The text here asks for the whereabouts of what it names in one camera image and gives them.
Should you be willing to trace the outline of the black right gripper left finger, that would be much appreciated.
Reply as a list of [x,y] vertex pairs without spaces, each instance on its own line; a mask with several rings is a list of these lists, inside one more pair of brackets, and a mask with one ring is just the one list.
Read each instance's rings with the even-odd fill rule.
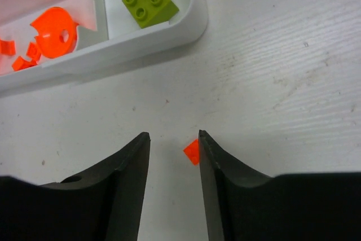
[[137,240],[150,136],[61,182],[1,177],[2,240]]

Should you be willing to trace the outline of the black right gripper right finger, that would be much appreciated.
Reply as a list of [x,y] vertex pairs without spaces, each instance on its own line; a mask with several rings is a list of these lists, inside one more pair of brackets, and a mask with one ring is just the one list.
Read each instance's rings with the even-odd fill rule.
[[267,176],[199,132],[209,240],[359,240],[360,173]]

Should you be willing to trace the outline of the small orange lego tile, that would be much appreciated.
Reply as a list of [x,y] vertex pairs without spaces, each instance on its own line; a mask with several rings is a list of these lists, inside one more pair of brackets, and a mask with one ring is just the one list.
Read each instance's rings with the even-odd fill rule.
[[183,152],[188,157],[188,159],[191,161],[193,165],[198,165],[200,161],[200,155],[199,155],[199,142],[198,139],[194,140],[192,143],[190,143]]

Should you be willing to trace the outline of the orange curved lego piece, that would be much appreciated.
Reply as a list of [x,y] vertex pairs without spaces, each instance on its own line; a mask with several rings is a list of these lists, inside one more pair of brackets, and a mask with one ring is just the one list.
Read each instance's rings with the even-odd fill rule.
[[76,48],[78,23],[62,7],[51,7],[30,23],[37,35],[34,37],[41,54],[55,59]]

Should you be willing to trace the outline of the green lego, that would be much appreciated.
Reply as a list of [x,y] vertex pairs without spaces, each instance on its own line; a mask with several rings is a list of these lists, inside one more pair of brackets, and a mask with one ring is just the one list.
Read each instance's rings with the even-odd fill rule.
[[172,0],[122,0],[122,2],[142,29],[169,21],[179,12],[179,8]]

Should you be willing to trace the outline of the small orange lego plate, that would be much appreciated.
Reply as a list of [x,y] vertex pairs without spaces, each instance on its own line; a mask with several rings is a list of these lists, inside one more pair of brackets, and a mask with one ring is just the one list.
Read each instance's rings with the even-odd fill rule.
[[15,41],[0,40],[0,53],[1,55],[13,56],[16,54]]

